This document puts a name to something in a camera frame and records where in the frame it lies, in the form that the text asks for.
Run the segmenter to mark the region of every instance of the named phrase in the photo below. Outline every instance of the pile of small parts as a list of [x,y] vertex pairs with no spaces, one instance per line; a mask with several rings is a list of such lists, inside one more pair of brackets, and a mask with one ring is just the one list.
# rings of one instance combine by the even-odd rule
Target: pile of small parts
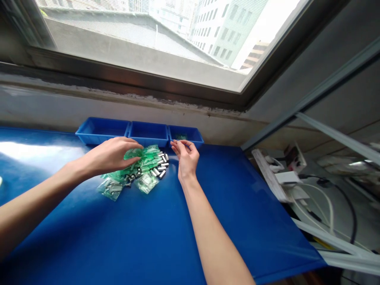
[[133,157],[141,159],[133,165],[115,172],[103,174],[105,179],[97,190],[104,196],[116,201],[124,187],[131,187],[132,182],[137,179],[137,187],[141,192],[148,194],[154,186],[162,179],[169,166],[169,157],[158,148],[158,145],[151,145],[144,149],[131,149],[124,155],[124,159]]

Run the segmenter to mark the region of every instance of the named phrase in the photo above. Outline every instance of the blue tabletop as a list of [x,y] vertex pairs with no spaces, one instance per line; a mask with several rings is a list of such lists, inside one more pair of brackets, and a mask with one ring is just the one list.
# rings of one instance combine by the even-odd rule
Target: blue tabletop
[[[0,129],[0,204],[90,148],[70,133]],[[94,177],[71,194],[0,265],[2,284],[205,284],[178,159],[146,195],[116,202]],[[198,180],[258,284],[325,266],[237,147],[203,145]]]

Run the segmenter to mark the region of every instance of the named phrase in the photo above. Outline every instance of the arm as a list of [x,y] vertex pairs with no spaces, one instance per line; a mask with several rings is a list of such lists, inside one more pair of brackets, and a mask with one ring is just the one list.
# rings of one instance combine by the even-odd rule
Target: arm
[[198,183],[195,170],[199,153],[195,145],[185,140],[173,141],[171,145],[179,158],[178,178],[189,208],[207,284],[255,284]]
[[124,160],[131,148],[143,148],[133,139],[117,137],[69,162],[56,174],[0,207],[0,261],[80,183],[124,169],[140,158]]

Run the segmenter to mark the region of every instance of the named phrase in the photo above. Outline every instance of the white cable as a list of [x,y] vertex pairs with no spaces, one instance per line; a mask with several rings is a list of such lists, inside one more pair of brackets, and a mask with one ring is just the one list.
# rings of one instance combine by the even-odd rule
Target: white cable
[[[321,206],[317,203],[317,201],[313,198],[313,196],[310,195],[310,193],[307,193],[307,194],[309,195],[310,199],[314,202],[314,204],[317,206],[318,210],[321,212],[323,218],[324,218],[325,221],[326,221],[326,225],[327,225],[328,227],[330,227],[329,220],[327,219],[325,213],[322,211]],[[342,235],[342,236],[344,236],[344,237],[350,239],[350,237],[349,237],[348,235],[346,235],[346,234],[344,234],[344,233],[338,231],[337,229],[334,229],[334,232],[337,232],[338,234],[340,234],[340,235]],[[361,246],[362,248],[364,248],[365,250],[368,250],[369,252],[372,252],[369,248],[365,247],[365,246],[364,246],[363,244],[361,244],[360,242],[355,241],[355,243],[358,244],[358,245],[360,245],[360,246]]]
[[322,227],[321,227],[319,224],[317,224],[312,218],[310,218],[309,215],[306,214],[306,213],[304,212],[304,210],[302,210],[301,206],[298,205],[297,201],[294,199],[294,197],[293,197],[293,195],[292,195],[292,192],[290,192],[290,196],[291,196],[292,199],[294,200],[294,204],[298,207],[298,209],[302,212],[302,214],[304,214],[304,216],[305,216],[306,218],[308,218],[310,221],[312,221],[313,224],[315,224],[318,228],[320,228],[320,229],[323,230],[324,232],[328,233],[324,228],[322,228]]
[[334,232],[334,208],[333,208],[333,204],[332,204],[330,198],[327,196],[327,194],[325,192],[323,192],[321,189],[319,189],[318,187],[316,187],[314,185],[306,184],[306,183],[299,183],[298,184],[298,186],[301,186],[301,185],[306,185],[306,186],[309,186],[309,187],[313,187],[314,189],[317,189],[319,192],[321,192],[324,195],[324,197],[327,200],[327,203],[329,203],[329,210],[330,210],[330,234],[333,235],[333,236],[335,236],[335,232]]

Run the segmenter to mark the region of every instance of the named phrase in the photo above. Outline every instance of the blue plastic bin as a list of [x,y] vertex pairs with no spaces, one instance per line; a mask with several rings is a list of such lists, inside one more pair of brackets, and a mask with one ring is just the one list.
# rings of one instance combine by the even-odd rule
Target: blue plastic bin
[[173,139],[177,139],[177,135],[185,134],[187,136],[187,140],[193,142],[197,148],[199,148],[201,145],[205,143],[201,133],[198,131],[197,128],[169,125],[168,129],[169,139],[171,141]]
[[126,137],[129,121],[88,118],[76,131],[76,135],[85,144],[101,144],[114,137]]
[[168,142],[166,125],[156,123],[133,121],[129,128],[128,137],[143,146],[157,144],[159,147],[165,147]]

